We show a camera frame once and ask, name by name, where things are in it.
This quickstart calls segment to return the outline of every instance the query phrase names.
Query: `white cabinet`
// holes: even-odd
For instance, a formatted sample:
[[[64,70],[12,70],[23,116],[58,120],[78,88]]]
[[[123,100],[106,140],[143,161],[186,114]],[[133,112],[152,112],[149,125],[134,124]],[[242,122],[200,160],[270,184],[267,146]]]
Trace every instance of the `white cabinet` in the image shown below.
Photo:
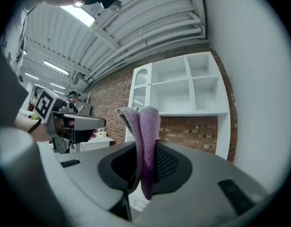
[[[230,115],[226,89],[210,52],[187,54],[134,70],[129,107],[153,106],[161,116],[218,116],[216,155],[227,158]],[[125,141],[134,140],[126,129]]]

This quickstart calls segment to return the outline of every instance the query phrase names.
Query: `brick wall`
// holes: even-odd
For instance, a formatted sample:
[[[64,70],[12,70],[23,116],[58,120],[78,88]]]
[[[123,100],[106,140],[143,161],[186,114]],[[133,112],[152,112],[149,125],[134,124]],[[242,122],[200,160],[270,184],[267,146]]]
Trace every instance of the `brick wall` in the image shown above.
[[[221,59],[210,43],[183,46],[167,52],[136,61],[126,68],[109,75],[97,83],[92,84],[86,92],[90,92],[92,115],[106,119],[106,131],[108,136],[116,143],[125,140],[125,125],[118,119],[117,109],[127,107],[130,96],[133,70],[150,62],[161,61],[167,58],[210,51],[220,69],[229,99],[231,136],[228,161],[235,157],[238,140],[238,117],[235,107],[234,93]],[[159,137],[161,140],[173,142],[190,148],[199,148],[215,153],[217,143],[217,117],[161,117]]]

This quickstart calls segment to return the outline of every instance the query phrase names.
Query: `ceiling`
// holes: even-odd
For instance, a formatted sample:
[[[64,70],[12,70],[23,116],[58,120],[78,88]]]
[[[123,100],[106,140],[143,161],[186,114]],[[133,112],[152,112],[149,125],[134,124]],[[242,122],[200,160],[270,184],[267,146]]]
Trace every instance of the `ceiling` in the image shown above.
[[[61,8],[37,6],[27,18],[27,55],[20,74],[36,76],[35,83],[51,89],[64,91],[52,82],[65,91],[81,91],[148,50],[205,37],[202,0],[120,1],[120,12],[100,4],[84,5],[95,18],[90,27]],[[69,76],[45,65],[44,60],[68,71]]]

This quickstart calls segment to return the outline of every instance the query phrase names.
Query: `black mesh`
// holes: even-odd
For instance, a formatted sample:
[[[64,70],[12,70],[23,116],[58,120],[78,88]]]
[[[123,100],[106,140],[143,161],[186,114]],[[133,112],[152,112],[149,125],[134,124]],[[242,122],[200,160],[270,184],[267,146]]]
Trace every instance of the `black mesh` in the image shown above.
[[[168,177],[175,173],[178,166],[178,160],[176,157],[165,152],[159,147],[155,147],[155,180],[159,182],[165,177]]]

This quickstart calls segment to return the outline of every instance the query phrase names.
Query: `purple towel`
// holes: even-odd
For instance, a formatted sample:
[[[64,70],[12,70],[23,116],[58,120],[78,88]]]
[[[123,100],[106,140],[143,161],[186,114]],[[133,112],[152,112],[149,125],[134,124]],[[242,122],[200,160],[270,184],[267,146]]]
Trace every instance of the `purple towel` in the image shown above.
[[[140,110],[140,130],[143,142],[143,169],[141,189],[146,199],[152,197],[152,186],[155,182],[155,143],[159,136],[160,116],[154,107]]]
[[[142,159],[143,159],[143,144],[142,144],[142,136],[140,131],[140,115],[139,113],[133,109],[133,108],[123,108],[119,109],[118,112],[119,118],[121,118],[124,123],[126,124],[129,131],[132,133],[132,135],[135,137],[136,140],[136,151],[137,151],[137,169],[135,172],[135,175],[132,176],[132,178],[135,177],[134,184],[132,185],[132,188],[129,189],[128,193],[132,193],[136,190],[138,187],[138,184],[140,182],[141,174],[142,174]]]

